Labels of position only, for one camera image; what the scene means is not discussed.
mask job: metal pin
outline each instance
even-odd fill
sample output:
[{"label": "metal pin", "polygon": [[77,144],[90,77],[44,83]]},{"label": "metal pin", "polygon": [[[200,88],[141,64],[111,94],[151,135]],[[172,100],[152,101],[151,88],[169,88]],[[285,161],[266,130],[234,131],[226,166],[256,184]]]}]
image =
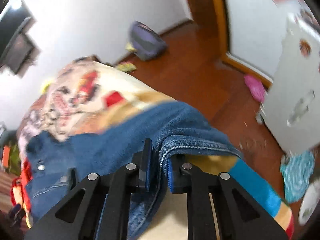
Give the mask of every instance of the metal pin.
[{"label": "metal pin", "polygon": [[220,177],[221,177],[221,179],[225,179],[225,180],[230,179],[229,173],[226,173],[226,172],[221,173]]},{"label": "metal pin", "polygon": [[98,178],[98,174],[97,173],[90,173],[88,175],[88,180],[95,180]]},{"label": "metal pin", "polygon": [[137,165],[135,165],[134,163],[128,163],[126,168],[128,170],[134,170],[137,167]]},{"label": "metal pin", "polygon": [[182,168],[185,170],[190,170],[192,168],[192,164],[191,163],[183,163]]}]

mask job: jeans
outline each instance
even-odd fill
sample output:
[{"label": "jeans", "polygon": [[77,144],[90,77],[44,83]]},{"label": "jeans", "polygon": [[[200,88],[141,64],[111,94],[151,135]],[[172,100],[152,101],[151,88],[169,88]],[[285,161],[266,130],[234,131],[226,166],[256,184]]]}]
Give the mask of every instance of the jeans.
[{"label": "jeans", "polygon": [[40,219],[70,189],[70,169],[79,180],[89,173],[115,172],[141,151],[145,138],[153,149],[148,177],[149,192],[132,195],[128,238],[136,239],[148,226],[166,193],[168,159],[179,153],[192,155],[236,155],[228,137],[211,127],[193,107],[183,102],[163,103],[103,134],[80,134],[59,142],[45,131],[27,146],[33,179],[26,189],[34,221]]}]

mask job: jeans pocket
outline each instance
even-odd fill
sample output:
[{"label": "jeans pocket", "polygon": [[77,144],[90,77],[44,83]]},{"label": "jeans pocket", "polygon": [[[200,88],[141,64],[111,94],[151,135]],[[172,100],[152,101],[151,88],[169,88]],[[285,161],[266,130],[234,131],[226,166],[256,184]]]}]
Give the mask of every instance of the jeans pocket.
[{"label": "jeans pocket", "polygon": [[34,222],[45,215],[70,190],[70,178],[66,173],[54,173],[33,178],[26,190],[31,203]]}]

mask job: teal towel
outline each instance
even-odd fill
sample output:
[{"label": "teal towel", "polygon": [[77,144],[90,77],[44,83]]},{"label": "teal towel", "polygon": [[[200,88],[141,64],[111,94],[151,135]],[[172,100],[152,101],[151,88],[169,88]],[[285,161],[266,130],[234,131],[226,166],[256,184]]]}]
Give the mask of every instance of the teal towel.
[{"label": "teal towel", "polygon": [[289,204],[303,197],[314,167],[315,158],[310,151],[290,157],[288,164],[280,165],[280,171],[284,178],[285,200]]}]

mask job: white wall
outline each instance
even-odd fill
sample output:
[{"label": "white wall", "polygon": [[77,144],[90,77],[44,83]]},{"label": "white wall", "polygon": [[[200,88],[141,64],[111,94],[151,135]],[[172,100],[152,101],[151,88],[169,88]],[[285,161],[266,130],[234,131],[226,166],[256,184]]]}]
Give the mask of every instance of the white wall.
[{"label": "white wall", "polygon": [[28,35],[41,53],[23,78],[8,71],[0,74],[0,120],[10,129],[18,127],[44,80],[73,59],[97,54],[102,61],[115,62],[125,55],[134,20],[161,32],[190,18],[186,0],[24,1],[36,19]]},{"label": "white wall", "polygon": [[273,78],[282,53],[287,15],[308,7],[297,0],[278,6],[273,0],[226,0],[226,4],[231,55]]}]

